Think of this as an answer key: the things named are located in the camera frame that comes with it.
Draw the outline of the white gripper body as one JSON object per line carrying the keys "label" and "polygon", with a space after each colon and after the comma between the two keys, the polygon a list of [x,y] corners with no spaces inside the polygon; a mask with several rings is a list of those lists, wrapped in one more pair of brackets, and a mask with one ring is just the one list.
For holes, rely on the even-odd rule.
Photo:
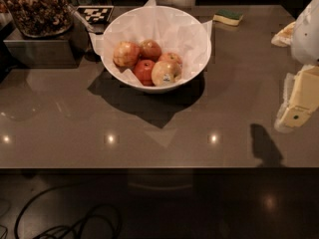
{"label": "white gripper body", "polygon": [[311,0],[298,16],[291,38],[291,55],[304,65],[319,64],[319,0]]}

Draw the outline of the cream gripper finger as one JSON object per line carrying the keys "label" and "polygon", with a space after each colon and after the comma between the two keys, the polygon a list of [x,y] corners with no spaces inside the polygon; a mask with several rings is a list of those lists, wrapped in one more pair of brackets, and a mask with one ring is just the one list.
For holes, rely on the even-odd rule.
{"label": "cream gripper finger", "polygon": [[280,132],[293,131],[306,124],[318,108],[319,67],[304,65],[296,75],[286,75],[274,127]]}
{"label": "cream gripper finger", "polygon": [[291,45],[292,35],[295,27],[295,22],[291,22],[271,39],[271,44],[277,47],[288,47]]}

